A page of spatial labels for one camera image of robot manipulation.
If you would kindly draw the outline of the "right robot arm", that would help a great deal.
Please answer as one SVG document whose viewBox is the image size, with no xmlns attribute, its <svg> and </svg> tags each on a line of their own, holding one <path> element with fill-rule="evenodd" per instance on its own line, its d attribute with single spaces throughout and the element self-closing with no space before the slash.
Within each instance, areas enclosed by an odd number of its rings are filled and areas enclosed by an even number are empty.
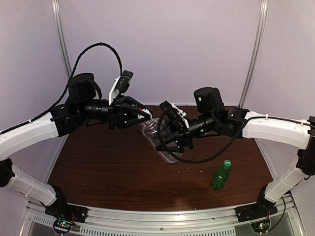
<svg viewBox="0 0 315 236">
<path fill-rule="evenodd" d="M 315 118 L 294 120 L 259 114 L 248 109 L 226 110 L 218 88 L 204 87 L 194 93 L 199 116 L 189 119 L 184 111 L 167 101 L 160 104 L 162 115 L 168 116 L 170 134 L 162 137 L 157 133 L 157 151 L 166 151 L 171 156 L 183 153 L 185 148 L 193 149 L 193 139 L 228 136 L 231 140 L 216 154 L 199 163 L 208 162 L 221 155 L 237 138 L 264 139 L 288 144 L 298 148 L 297 163 L 273 182 L 262 188 L 252 212 L 257 217 L 264 216 L 285 193 L 303 179 L 315 174 Z"/>
</svg>

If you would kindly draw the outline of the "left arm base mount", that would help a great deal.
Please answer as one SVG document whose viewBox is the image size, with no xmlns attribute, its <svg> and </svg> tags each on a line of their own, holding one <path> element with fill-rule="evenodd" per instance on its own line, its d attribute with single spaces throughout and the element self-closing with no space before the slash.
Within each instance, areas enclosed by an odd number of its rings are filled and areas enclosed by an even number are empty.
<svg viewBox="0 0 315 236">
<path fill-rule="evenodd" d="M 60 188 L 54 185 L 52 188 L 56 193 L 56 200 L 50 206 L 41 203 L 45 207 L 45 213 L 59 220 L 85 223 L 88 209 L 69 204 Z"/>
</svg>

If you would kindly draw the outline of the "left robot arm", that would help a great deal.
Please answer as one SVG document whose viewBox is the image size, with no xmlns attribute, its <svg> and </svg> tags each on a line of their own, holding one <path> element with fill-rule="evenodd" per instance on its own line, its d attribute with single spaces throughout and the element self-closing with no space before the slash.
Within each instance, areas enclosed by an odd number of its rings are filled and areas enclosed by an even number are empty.
<svg viewBox="0 0 315 236">
<path fill-rule="evenodd" d="M 67 218 L 71 208 L 61 190 L 34 179 L 17 168 L 10 156 L 22 149 L 48 139 L 62 137 L 74 132 L 88 120 L 108 124 L 111 130 L 126 129 L 149 121 L 153 112 L 132 97 L 124 96 L 133 73 L 124 71 L 116 78 L 108 99 L 92 73 L 77 74 L 67 82 L 69 96 L 65 104 L 58 105 L 43 116 L 20 123 L 0 133 L 0 185 L 12 188 L 25 196 L 37 199 L 50 207 L 59 218 Z"/>
</svg>

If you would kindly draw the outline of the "clear plastic bottle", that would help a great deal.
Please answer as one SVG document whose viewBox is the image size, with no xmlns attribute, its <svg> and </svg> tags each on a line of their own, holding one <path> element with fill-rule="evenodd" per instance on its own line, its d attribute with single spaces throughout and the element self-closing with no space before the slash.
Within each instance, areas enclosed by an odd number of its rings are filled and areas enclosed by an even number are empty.
<svg viewBox="0 0 315 236">
<path fill-rule="evenodd" d="M 147 139 L 147 141 L 155 148 L 160 145 L 160 141 L 158 138 L 158 121 L 159 118 L 152 118 L 149 121 L 142 123 L 142 134 Z M 170 134 L 170 130 L 168 129 L 166 123 L 162 121 L 160 124 L 160 135 L 163 139 L 166 139 Z M 162 158 L 166 163 L 175 163 L 177 159 L 171 156 L 166 151 L 158 151 L 158 155 Z"/>
</svg>

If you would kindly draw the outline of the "white flip bottle cap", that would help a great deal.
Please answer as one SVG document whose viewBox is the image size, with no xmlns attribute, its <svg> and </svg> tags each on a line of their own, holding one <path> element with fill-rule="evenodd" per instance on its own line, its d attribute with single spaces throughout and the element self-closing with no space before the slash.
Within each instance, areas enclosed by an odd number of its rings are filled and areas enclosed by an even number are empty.
<svg viewBox="0 0 315 236">
<path fill-rule="evenodd" d="M 143 112 L 149 115 L 150 119 L 153 117 L 153 113 L 150 109 L 142 109 Z"/>
</svg>

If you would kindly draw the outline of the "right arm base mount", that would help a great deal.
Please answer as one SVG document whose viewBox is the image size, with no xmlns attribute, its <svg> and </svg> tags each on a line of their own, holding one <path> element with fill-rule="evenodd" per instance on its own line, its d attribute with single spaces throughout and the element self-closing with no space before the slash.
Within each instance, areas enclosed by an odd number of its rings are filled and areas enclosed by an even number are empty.
<svg viewBox="0 0 315 236">
<path fill-rule="evenodd" d="M 266 187 L 267 185 L 261 189 L 256 203 L 235 208 L 238 222 L 251 221 L 278 212 L 276 204 L 265 199 Z"/>
</svg>

